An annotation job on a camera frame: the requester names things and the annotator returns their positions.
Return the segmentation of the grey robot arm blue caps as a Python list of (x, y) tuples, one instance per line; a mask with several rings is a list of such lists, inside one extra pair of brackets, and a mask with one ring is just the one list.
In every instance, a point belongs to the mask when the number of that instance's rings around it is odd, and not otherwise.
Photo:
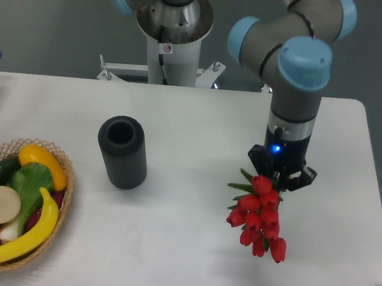
[[(200, 42), (213, 26), (207, 0), (110, 0), (121, 14), (135, 13), (147, 37), (152, 84), (198, 84)], [(286, 12), (270, 22), (244, 17), (227, 38), (230, 56), (272, 89), (265, 142), (249, 151), (260, 175), (279, 191), (312, 184), (306, 151), (330, 79), (331, 43), (353, 31), (353, 0), (284, 0)]]

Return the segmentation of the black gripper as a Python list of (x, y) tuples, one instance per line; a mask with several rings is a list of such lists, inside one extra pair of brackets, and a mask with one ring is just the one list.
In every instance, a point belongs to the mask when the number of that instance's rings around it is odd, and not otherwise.
[(249, 159), (259, 176), (271, 177), (272, 173), (279, 172), (285, 177), (285, 190), (289, 192), (302, 189), (313, 183), (317, 172), (305, 165), (305, 156), (311, 137), (299, 141), (288, 141), (279, 137), (269, 127), (265, 132), (264, 147), (254, 145), (248, 151)]

